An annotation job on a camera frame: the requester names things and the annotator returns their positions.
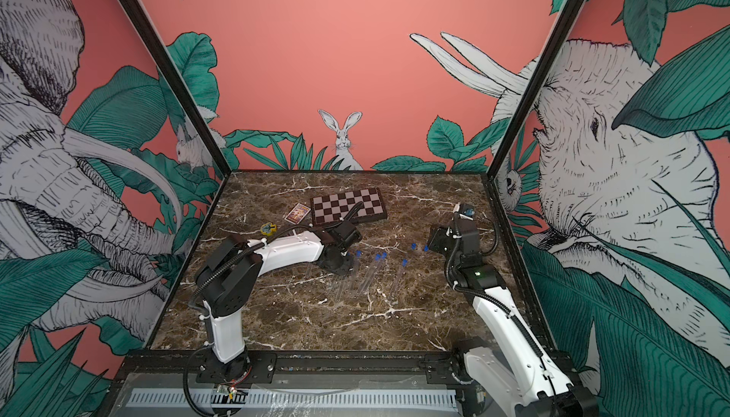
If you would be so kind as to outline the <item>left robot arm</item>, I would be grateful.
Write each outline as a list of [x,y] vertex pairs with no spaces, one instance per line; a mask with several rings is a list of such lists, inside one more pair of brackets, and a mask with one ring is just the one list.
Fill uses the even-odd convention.
[[260,276],[302,263],[313,263],[336,276],[349,274],[354,256],[348,250],[362,240],[355,218],[363,208],[360,201],[335,223],[289,226],[271,238],[230,236],[207,259],[196,274],[188,306],[201,313],[208,346],[218,362],[227,365],[247,356],[241,310]]

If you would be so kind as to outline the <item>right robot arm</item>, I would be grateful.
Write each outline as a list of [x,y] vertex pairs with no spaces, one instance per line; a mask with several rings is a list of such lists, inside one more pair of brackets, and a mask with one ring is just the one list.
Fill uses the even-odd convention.
[[444,255],[448,285],[470,301],[502,356],[488,347],[469,348],[454,377],[479,384],[507,416],[597,416],[597,398],[553,361],[501,274],[484,261],[474,212],[458,205],[447,225],[433,225],[428,248]]

